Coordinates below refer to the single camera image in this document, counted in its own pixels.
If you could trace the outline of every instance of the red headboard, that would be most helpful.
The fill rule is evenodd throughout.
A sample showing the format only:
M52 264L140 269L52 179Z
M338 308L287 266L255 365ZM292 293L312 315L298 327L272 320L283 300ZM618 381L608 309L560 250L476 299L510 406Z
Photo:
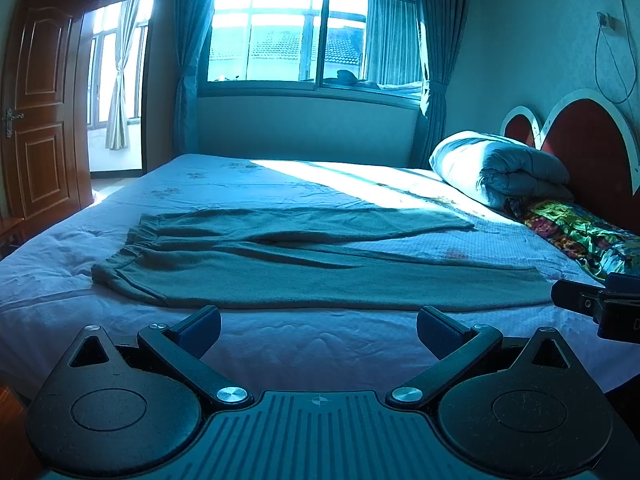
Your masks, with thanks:
M531 110L524 106L516 106L504 118L500 134L534 148L536 139L540 136L540 124Z
M620 111L593 90L578 90L551 111L537 147L569 171L579 205L640 234L639 152Z

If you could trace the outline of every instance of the wooden door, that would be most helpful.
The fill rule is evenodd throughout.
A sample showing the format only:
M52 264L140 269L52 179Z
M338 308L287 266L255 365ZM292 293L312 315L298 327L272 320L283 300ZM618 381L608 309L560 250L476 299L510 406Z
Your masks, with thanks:
M87 70L79 50L91 41L82 10L80 0L19 0L7 38L2 166L9 210L26 220L28 237L93 201L86 81L76 85Z

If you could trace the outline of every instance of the sheer curtain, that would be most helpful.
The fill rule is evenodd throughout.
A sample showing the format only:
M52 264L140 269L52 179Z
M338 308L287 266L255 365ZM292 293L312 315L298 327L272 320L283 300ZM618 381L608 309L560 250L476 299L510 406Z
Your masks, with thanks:
M379 84L420 81L417 17L414 4L369 0L364 77Z
M468 6L469 0L416 0L424 85L411 168L428 168L431 153L445 137L447 85L460 51Z
M175 156L198 152L198 58L212 18L213 0L175 0L175 50L178 59L174 110Z
M133 45L133 33L136 30L136 17L140 0L127 0L120 7L118 28L116 29L116 82L113 85L111 107L107 122L107 137L104 147L121 150L129 147L129 125L127 124L127 105L124 91L124 67L129 60Z

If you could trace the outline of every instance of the crosshair logo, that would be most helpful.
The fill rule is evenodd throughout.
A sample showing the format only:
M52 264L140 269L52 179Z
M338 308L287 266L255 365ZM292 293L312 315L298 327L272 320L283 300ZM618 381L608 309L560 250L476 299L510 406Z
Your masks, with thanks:
M314 403L316 406L322 406L323 404L328 403L329 399L318 395L317 397L314 397L313 399L311 399L311 402Z

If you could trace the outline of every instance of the bed sheet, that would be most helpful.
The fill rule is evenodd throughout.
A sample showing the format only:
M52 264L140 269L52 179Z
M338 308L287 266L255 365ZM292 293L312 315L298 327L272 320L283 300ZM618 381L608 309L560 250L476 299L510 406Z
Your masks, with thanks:
M550 281L594 283L525 226L468 199L430 171L185 155L0 262L0 379L33 397L83 326L98 324L119 338L153 322L175 324L192 313L137 303L92 283L91 265L123 245L142 213L371 203L444 204L466 214L475 229L350 246L441 260L533 264ZM531 336L539 326L553 326L604 391L640 373L640 346L601 340L589 317L552 304L452 317L467 326L493 325L508 336ZM254 393L366 389L384 395L436 362L417 338L415 320L415 312L398 311L223 310L222 336L202 360Z

